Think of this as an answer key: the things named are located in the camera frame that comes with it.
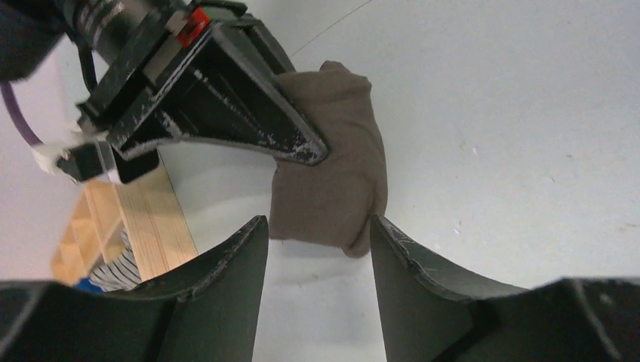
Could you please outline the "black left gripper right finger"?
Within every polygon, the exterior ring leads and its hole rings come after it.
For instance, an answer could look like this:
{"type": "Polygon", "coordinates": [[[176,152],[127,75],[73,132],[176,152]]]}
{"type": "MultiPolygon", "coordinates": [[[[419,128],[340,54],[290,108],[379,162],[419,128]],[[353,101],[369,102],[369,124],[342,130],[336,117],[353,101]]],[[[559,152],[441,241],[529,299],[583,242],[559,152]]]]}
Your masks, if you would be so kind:
{"type": "Polygon", "coordinates": [[[638,278],[524,289],[486,278],[371,219],[389,361],[637,361],[638,278]]]}

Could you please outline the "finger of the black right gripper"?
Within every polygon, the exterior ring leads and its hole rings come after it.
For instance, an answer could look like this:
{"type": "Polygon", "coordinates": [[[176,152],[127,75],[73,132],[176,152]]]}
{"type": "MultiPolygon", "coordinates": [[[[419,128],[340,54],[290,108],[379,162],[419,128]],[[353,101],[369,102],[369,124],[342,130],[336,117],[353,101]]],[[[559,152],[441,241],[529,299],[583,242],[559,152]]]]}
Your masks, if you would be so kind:
{"type": "Polygon", "coordinates": [[[235,22],[240,40],[238,61],[259,75],[281,75],[296,69],[275,36],[262,20],[246,14],[235,22]]]}

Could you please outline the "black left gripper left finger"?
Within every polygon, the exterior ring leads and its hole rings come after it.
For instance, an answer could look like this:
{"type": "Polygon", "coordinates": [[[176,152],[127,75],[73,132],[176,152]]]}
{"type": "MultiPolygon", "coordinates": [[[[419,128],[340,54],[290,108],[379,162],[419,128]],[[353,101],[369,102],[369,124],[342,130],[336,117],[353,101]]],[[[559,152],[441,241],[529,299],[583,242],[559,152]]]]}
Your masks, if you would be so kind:
{"type": "Polygon", "coordinates": [[[129,291],[1,285],[3,361],[250,361],[269,246],[265,216],[129,291]]]}

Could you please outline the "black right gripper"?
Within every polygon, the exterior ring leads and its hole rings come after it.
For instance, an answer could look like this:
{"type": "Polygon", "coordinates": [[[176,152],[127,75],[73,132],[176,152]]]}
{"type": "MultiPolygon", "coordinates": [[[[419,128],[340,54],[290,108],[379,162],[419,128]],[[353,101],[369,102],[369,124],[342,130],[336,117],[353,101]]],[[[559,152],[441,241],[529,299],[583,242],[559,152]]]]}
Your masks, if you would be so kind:
{"type": "MultiPolygon", "coordinates": [[[[3,1],[1,100],[18,108],[12,84],[34,73],[63,36],[79,49],[88,90],[97,86],[93,53],[108,64],[154,11],[222,8],[236,17],[247,7],[233,1],[3,1]]],[[[190,45],[171,41],[158,75],[108,131],[125,159],[169,143],[210,143],[248,149],[315,165],[329,153],[313,124],[278,86],[278,75],[259,75],[238,61],[235,22],[216,22],[190,45]]]]}

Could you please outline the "wooden compartment organizer box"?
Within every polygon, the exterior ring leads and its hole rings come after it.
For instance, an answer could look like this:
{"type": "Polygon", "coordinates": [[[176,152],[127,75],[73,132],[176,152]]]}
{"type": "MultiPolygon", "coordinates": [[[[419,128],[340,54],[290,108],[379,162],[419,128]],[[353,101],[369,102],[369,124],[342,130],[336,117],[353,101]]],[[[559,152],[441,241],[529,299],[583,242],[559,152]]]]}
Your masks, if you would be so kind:
{"type": "Polygon", "coordinates": [[[127,232],[142,281],[197,257],[164,165],[127,185],[85,183],[51,258],[54,279],[73,285],[124,249],[127,232]]]}

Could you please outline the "brown boxer briefs beige waistband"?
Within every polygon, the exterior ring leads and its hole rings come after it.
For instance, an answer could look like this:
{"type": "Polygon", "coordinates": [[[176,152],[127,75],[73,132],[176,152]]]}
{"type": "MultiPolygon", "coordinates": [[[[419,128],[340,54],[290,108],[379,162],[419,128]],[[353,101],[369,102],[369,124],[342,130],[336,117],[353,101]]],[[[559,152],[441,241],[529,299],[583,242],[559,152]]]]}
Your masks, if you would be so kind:
{"type": "Polygon", "coordinates": [[[315,166],[276,162],[269,236],[361,258],[371,249],[371,217],[385,213],[389,194],[372,84],[331,60],[317,71],[286,73],[277,81],[324,136],[330,152],[315,166]]]}

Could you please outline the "striped grey rolled underwear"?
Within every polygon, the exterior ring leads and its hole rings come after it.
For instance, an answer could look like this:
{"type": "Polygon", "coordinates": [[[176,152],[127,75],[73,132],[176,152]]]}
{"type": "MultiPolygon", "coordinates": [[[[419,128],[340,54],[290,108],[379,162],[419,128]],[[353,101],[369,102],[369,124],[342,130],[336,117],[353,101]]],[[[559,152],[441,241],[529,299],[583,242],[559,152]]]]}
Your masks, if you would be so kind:
{"type": "Polygon", "coordinates": [[[128,233],[121,233],[125,248],[113,261],[98,266],[89,274],[88,282],[103,292],[132,290],[142,283],[128,233]]]}

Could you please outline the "blue rolled underwear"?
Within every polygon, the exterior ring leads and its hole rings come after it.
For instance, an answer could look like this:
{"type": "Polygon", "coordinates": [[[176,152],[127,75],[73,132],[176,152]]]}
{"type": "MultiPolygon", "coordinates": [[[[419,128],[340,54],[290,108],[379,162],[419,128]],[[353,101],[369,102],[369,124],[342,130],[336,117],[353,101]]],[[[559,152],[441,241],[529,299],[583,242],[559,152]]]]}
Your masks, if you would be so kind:
{"type": "Polygon", "coordinates": [[[91,282],[89,278],[81,278],[74,286],[78,290],[90,293],[104,293],[104,289],[91,282]]]}

